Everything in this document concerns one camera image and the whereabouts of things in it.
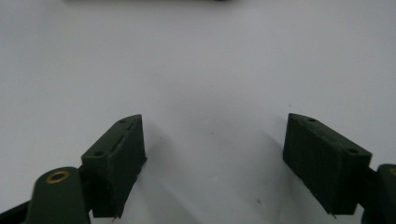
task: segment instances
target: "dark object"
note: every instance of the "dark object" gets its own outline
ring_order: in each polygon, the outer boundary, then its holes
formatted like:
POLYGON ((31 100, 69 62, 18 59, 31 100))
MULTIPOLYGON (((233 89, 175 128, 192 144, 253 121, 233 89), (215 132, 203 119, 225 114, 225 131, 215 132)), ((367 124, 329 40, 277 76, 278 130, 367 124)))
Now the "dark object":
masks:
POLYGON ((137 175, 147 160, 140 115, 116 122, 82 155, 82 165, 40 176, 30 202, 0 215, 0 223, 90 223, 121 217, 137 175))
POLYGON ((92 182, 94 217, 121 217, 132 185, 146 161, 141 116, 115 123, 82 155, 92 182))
POLYGON ((369 168, 372 154, 309 117, 289 114, 283 159, 326 212, 352 215, 362 223, 396 223, 396 165, 369 168))

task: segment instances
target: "screw hole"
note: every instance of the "screw hole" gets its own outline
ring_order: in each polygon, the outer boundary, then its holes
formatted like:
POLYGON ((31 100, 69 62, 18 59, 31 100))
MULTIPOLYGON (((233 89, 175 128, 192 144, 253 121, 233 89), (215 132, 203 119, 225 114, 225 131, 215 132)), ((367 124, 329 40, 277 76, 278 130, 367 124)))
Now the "screw hole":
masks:
POLYGON ((100 156, 103 156, 104 154, 105 154, 105 152, 103 152, 103 151, 97 151, 93 155, 100 157, 100 156))
POLYGON ((55 184, 64 181, 70 174, 67 171, 58 171, 49 175, 46 179, 47 183, 55 184))
POLYGON ((358 154, 359 153, 359 151, 356 150, 355 148, 349 148, 347 151, 352 153, 352 154, 358 154))

